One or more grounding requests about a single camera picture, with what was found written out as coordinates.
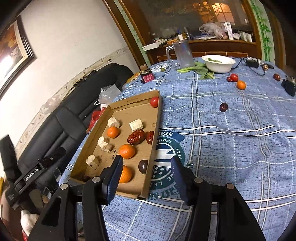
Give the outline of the green leafy vegetable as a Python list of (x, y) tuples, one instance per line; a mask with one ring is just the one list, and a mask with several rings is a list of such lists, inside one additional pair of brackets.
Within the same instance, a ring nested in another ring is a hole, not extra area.
[(206, 64), (201, 62), (196, 62), (195, 66), (187, 67), (183, 69), (178, 69), (178, 73), (188, 73), (190, 71), (194, 71), (198, 75), (200, 75), (200, 79), (215, 79), (214, 72), (210, 71)]

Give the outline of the black power adapter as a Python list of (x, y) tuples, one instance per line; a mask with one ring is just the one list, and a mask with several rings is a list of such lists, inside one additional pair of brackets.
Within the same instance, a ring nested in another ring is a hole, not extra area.
[(250, 68), (258, 68), (259, 62), (255, 59), (245, 59), (245, 64)]

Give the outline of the red tomato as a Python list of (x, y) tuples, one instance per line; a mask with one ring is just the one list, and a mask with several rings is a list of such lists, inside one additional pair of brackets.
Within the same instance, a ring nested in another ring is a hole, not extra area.
[(238, 75), (234, 74), (234, 73), (231, 74), (229, 78), (230, 78), (230, 81), (232, 81), (232, 82), (237, 82), (239, 80)]
[(150, 105), (151, 105), (153, 108), (157, 108), (158, 105), (159, 105), (159, 97), (156, 96), (156, 97), (151, 98), (151, 100), (150, 100)]

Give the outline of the lone red date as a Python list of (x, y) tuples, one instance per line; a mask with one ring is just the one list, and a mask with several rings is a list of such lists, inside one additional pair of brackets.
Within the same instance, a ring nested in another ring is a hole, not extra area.
[(150, 145), (152, 144), (153, 138), (154, 138), (154, 131), (147, 132), (146, 141), (148, 144), (150, 144)]

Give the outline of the large red date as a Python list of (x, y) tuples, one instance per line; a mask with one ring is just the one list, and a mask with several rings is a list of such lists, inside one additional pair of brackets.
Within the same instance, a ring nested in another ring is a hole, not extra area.
[(146, 138), (146, 133), (143, 130), (137, 130), (137, 131), (132, 132), (128, 136), (127, 142), (130, 145), (138, 145), (141, 142), (143, 142), (145, 138)]

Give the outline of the dark date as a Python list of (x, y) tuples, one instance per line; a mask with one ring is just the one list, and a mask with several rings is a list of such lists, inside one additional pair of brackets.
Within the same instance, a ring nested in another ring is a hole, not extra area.
[(228, 110), (228, 104), (226, 102), (222, 103), (220, 106), (219, 106), (219, 109), (221, 112), (225, 112)]

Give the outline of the clear plastic bag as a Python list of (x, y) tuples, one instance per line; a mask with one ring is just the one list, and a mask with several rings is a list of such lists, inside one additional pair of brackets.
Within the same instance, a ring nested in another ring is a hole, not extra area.
[(117, 88), (117, 86), (109, 85), (107, 87), (103, 87), (99, 94), (99, 98), (94, 102), (94, 105), (97, 106), (99, 104), (109, 105), (112, 101), (121, 94), (121, 91)]

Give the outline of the pink plastic bag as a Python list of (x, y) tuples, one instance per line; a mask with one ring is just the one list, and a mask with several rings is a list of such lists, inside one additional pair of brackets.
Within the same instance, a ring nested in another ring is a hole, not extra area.
[(222, 30), (222, 28), (215, 23), (205, 23), (199, 27), (199, 31), (211, 36), (215, 36), (217, 39), (228, 39), (228, 36), (224, 30)]

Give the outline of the white tall box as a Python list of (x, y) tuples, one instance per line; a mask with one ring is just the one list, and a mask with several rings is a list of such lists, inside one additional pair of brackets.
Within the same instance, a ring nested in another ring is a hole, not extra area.
[(227, 30), (229, 40), (234, 40), (233, 32), (232, 32), (232, 28), (231, 28), (231, 23), (225, 22), (224, 26), (225, 26), (225, 29)]

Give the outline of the small red-labelled jar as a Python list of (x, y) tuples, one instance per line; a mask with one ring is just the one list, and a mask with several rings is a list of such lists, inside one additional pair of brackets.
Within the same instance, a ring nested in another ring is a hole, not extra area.
[(141, 83), (145, 84), (154, 80), (152, 70), (146, 64), (140, 66)]

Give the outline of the red plastic bag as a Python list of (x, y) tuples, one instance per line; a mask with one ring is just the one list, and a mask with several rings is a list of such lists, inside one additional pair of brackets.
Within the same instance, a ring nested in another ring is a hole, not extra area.
[(86, 130), (86, 133), (89, 133), (92, 130), (93, 126), (95, 125), (97, 120), (102, 116), (105, 109), (106, 109), (106, 107), (103, 107), (102, 110), (93, 111), (92, 116), (91, 116), (91, 120), (90, 120), (90, 124), (88, 126), (88, 129)]

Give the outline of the dark plum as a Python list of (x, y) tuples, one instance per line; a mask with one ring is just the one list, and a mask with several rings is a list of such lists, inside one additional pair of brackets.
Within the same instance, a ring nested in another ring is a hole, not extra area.
[(149, 161), (148, 160), (141, 160), (139, 163), (138, 163), (138, 169), (140, 171), (140, 173), (142, 174), (146, 174), (147, 172), (147, 167), (148, 167), (148, 163)]

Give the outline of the clear glass pitcher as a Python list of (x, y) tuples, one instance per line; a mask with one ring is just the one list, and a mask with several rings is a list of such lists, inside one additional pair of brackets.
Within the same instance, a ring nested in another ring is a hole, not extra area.
[[(174, 62), (170, 57), (170, 51), (173, 50), (177, 57), (177, 62)], [(195, 61), (189, 46), (188, 40), (179, 40), (166, 48), (166, 56), (168, 61), (176, 70), (194, 67)]]

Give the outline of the orange tangerine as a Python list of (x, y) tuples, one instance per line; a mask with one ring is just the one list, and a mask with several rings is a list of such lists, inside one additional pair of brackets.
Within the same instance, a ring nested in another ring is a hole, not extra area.
[(116, 138), (119, 135), (119, 129), (115, 126), (111, 126), (107, 130), (107, 136), (110, 138)]
[(130, 159), (135, 155), (135, 147), (133, 147), (130, 144), (125, 144), (122, 145), (119, 148), (119, 154), (124, 158), (124, 159)]
[(240, 90), (245, 90), (246, 89), (246, 83), (244, 81), (242, 81), (242, 80), (238, 80), (236, 86)]
[(128, 166), (124, 165), (119, 179), (119, 183), (128, 183), (131, 179), (132, 170)]

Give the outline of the white sugarcane chunk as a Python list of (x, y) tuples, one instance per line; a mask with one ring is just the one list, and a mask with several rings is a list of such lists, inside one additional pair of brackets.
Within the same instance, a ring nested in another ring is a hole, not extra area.
[(99, 160), (95, 157), (95, 155), (90, 155), (86, 159), (86, 164), (92, 168), (93, 170), (97, 169), (99, 166)]
[(129, 126), (130, 126), (132, 132), (142, 130), (144, 128), (144, 125), (143, 125), (141, 119), (137, 119), (137, 120), (130, 122)]
[(101, 136), (98, 141), (97, 145), (100, 149), (106, 152), (110, 152), (112, 150), (112, 145), (109, 143), (109, 140), (107, 140), (105, 137)]
[(111, 128), (111, 127), (116, 127), (116, 128), (120, 128), (120, 122), (117, 118), (115, 117), (111, 117), (109, 120), (108, 120), (108, 126)]

